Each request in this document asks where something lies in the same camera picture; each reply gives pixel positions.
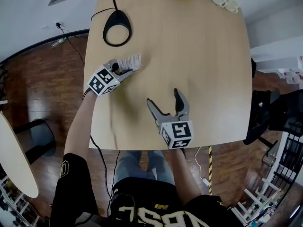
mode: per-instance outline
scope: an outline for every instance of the power outlet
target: power outlet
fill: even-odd
[[[62,21],[56,20],[56,21],[54,21],[54,24],[56,25],[56,23],[59,23],[59,24],[61,24],[62,27],[64,27],[64,23]]]

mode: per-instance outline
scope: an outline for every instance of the cup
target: cup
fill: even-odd
[[[225,8],[230,11],[230,12],[233,12],[233,13],[238,13],[238,8],[239,8],[239,5],[236,1],[234,0],[229,0],[227,1],[227,4],[225,6]]]
[[[217,5],[219,5],[220,7],[224,8],[227,5],[227,1],[228,0],[213,0],[213,2]]]

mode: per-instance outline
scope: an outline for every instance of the jeans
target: jeans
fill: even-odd
[[[140,159],[141,151],[126,151],[119,160],[115,173],[114,185],[130,176],[152,179],[175,185],[174,175],[161,151],[148,151],[147,171],[143,171],[140,168]]]

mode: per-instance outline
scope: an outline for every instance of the black shirt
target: black shirt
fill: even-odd
[[[132,221],[146,227],[239,224],[223,206],[220,197],[201,195],[183,206],[176,187],[169,183],[128,177],[119,181],[113,191],[110,218],[121,222],[121,226]],[[89,169],[83,158],[66,154],[53,200],[51,227],[74,226],[83,212],[98,214]]]

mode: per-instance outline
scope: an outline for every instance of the person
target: person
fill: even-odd
[[[96,99],[92,91],[86,94],[69,129],[52,205],[51,227],[75,226],[83,212],[98,215],[86,162]],[[232,220],[220,197],[201,194],[182,150],[172,149],[169,154],[172,171],[161,151],[148,152],[147,171],[140,168],[140,151],[126,151],[120,158],[112,189],[110,225],[211,227],[230,224]]]

